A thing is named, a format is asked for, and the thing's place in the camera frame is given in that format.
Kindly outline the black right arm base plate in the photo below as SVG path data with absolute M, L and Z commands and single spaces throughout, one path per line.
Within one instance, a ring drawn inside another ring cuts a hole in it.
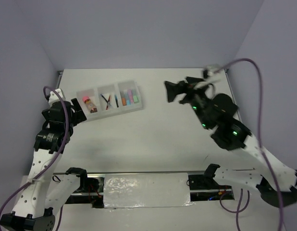
M 231 186 L 218 184 L 214 179 L 205 177 L 203 174 L 188 175 L 186 184 L 191 191 L 197 192 L 222 192 L 232 190 Z

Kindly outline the silver foil cover panel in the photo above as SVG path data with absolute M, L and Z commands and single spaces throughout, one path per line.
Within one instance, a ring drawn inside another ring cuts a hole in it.
M 186 173 L 109 174 L 103 187 L 105 208 L 192 205 Z

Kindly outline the red pen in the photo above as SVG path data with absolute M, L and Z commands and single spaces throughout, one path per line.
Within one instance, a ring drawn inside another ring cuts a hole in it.
M 109 110 L 110 107 L 111 107 L 111 95 L 109 94 L 108 99 L 107 99 L 106 110 Z

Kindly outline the pink-lidded small bottle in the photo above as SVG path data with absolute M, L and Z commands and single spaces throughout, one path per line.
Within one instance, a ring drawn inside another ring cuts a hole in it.
M 97 113 L 98 109 L 95 106 L 95 104 L 91 101 L 91 99 L 88 96 L 84 96 L 82 98 L 83 103 L 85 104 L 85 106 L 87 107 L 88 111 L 92 114 L 92 113 Z

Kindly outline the white three-compartment tray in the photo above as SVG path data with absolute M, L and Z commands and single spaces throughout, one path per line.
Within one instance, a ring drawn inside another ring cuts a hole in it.
M 133 80 L 92 87 L 76 92 L 87 121 L 143 109 L 138 85 Z

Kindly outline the pink highlighter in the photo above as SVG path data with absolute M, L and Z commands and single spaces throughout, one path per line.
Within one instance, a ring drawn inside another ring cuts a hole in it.
M 132 90 L 128 90 L 128 96 L 129 96 L 130 104 L 134 104 L 134 98 L 133 98 Z

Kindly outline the green highlighter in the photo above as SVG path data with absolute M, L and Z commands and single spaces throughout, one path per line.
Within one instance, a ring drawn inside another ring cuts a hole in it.
M 132 95 L 133 95 L 134 103 L 138 103 L 139 99 L 138 99 L 136 90 L 132 90 Z

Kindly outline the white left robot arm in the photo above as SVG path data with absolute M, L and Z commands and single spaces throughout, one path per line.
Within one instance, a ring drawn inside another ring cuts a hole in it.
M 42 111 L 45 118 L 34 144 L 34 157 L 26 183 L 10 198 L 20 195 L 10 213 L 0 211 L 0 229 L 9 231 L 52 231 L 56 215 L 74 191 L 83 192 L 89 186 L 87 171 L 71 167 L 51 192 L 50 182 L 60 161 L 73 128 L 85 121 L 77 99 L 49 99 L 49 109 Z

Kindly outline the orange highlighter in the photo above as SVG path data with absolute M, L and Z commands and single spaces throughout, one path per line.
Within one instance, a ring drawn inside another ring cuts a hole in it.
M 123 104 L 123 106 L 126 106 L 127 105 L 127 102 L 126 102 L 126 92 L 125 91 L 122 91 L 121 92 L 121 98 L 122 98 L 122 104 Z

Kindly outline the blue highlighter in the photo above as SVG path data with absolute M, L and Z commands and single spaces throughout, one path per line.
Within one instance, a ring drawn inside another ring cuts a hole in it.
M 130 105 L 130 98 L 128 92 L 125 93 L 126 105 Z

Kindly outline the light blue pen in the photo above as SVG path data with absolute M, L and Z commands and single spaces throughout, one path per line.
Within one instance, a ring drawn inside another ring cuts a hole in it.
M 114 99 L 115 99 L 116 108 L 119 108 L 119 100 L 116 94 L 114 95 Z

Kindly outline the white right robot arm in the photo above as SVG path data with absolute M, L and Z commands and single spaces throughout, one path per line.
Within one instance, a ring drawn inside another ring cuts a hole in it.
M 177 83 L 165 81 L 167 101 L 173 102 L 184 94 L 180 104 L 189 104 L 201 125 L 213 130 L 211 138 L 221 149 L 239 156 L 253 168 L 252 171 L 230 170 L 218 164 L 209 164 L 204 172 L 204 184 L 208 188 L 217 185 L 239 186 L 256 191 L 261 199 L 274 207 L 287 207 L 297 202 L 297 170 L 294 170 L 260 147 L 259 140 L 242 122 L 234 118 L 238 106 L 232 98 L 218 93 L 209 98 L 206 90 L 214 87 L 208 83 L 197 84 L 202 78 L 186 77 Z

